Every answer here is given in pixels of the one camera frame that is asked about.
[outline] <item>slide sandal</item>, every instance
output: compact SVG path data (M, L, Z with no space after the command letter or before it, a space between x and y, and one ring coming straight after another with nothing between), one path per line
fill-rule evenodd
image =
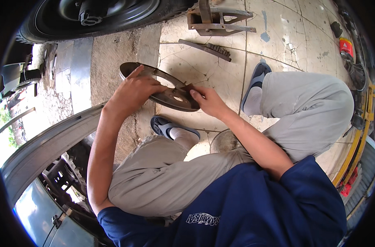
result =
M195 129L173 123L173 122L169 121L168 119L165 119L164 117L161 117L159 115L155 115L155 116L152 117L152 119L150 120L150 126L152 127L152 130L156 134L158 134L160 136L165 136L165 137L167 137L168 139L171 139L171 140L174 140L170 136L171 128L181 128L181 129L193 132L194 134L196 134L199 137L199 139L201 138L200 133L198 131L196 131Z
M246 98L248 97L249 91L251 90L251 88L254 86L255 83L263 82L264 77L267 74L267 73L264 73L266 70L268 71L267 73L272 72L271 68L268 66L268 64L266 64L265 60L264 60L264 62L259 62L256 65L256 67L254 68L251 83L249 83L248 90L246 91L245 96L244 96L244 98L242 99L242 102L241 102L241 111L242 112L244 112L244 105L245 105Z

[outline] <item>red container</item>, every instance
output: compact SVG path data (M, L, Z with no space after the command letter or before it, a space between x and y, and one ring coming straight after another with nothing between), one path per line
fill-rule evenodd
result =
M353 57L352 43L343 37L339 38L339 52L341 53L342 51L349 53Z

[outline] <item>blue paint patch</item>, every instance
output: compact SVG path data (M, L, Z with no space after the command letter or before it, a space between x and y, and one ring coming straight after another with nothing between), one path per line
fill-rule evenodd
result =
M262 14L263 14L263 18L264 18L264 28L267 31L267 13L264 10L262 10Z
M260 34L260 38L264 40L265 42L269 42L270 40L270 37L268 36L267 32Z

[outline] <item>beige pants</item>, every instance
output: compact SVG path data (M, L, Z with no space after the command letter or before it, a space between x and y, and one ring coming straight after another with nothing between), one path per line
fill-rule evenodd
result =
M280 120L263 132L298 162L328 150L348 126L353 97L339 79L307 72L264 77L260 110ZM113 174L109 199L125 212L168 216L184 210L214 180L252 162L244 148L184 162L187 151L163 136L148 136Z

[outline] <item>hand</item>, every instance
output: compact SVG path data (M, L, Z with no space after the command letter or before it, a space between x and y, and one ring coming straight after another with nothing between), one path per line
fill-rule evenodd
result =
M190 90L190 95L198 102L200 108L206 114L216 117L219 120L222 120L221 118L225 113L231 111L212 88L194 86L194 89Z
M144 66L140 65L131 72L116 89L104 109L118 118L126 118L138 110L150 95L167 89L150 76L138 77L143 70Z

